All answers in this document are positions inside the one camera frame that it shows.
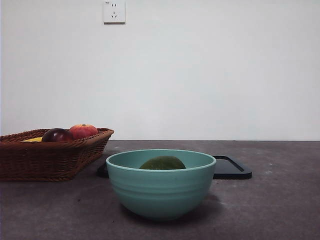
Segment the wall outlet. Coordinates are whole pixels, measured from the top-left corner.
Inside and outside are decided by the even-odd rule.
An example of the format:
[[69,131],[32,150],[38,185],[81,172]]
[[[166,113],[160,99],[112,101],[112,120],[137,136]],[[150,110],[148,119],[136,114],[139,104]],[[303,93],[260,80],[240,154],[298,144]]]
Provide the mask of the wall outlet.
[[104,24],[126,23],[126,2],[124,0],[104,1],[103,22]]

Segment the red apple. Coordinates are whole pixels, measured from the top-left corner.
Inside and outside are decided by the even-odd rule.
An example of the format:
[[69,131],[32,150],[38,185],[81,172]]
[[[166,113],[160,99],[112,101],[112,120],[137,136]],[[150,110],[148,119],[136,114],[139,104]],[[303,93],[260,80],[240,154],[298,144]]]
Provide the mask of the red apple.
[[53,128],[42,136],[42,142],[70,142],[74,138],[72,133],[62,128]]
[[98,134],[98,129],[90,124],[77,124],[69,129],[73,139],[83,139]]

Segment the teal bowl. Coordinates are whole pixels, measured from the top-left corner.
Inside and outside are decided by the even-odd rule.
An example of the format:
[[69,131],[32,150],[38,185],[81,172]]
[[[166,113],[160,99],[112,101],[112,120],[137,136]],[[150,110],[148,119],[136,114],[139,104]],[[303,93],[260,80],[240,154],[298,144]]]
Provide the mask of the teal bowl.
[[[174,156],[185,169],[139,169],[147,160]],[[208,154],[178,149],[126,151],[106,159],[109,179],[127,209],[155,221],[181,217],[196,208],[213,180],[216,159]]]

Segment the wicker basket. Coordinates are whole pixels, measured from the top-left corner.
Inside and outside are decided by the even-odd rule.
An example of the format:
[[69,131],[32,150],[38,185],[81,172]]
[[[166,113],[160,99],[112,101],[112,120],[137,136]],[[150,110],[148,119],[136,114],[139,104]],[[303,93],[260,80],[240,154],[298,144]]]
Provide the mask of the wicker basket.
[[49,129],[0,136],[0,181],[62,182],[73,179],[86,165],[101,157],[114,133],[98,134],[71,142],[21,142],[42,137]]

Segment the green avocado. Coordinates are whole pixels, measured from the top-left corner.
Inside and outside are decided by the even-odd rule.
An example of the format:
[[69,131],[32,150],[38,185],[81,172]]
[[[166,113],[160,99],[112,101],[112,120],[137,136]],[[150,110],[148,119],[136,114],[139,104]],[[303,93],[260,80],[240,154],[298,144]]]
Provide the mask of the green avocado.
[[140,169],[173,170],[185,169],[186,166],[175,156],[157,156],[146,161]]

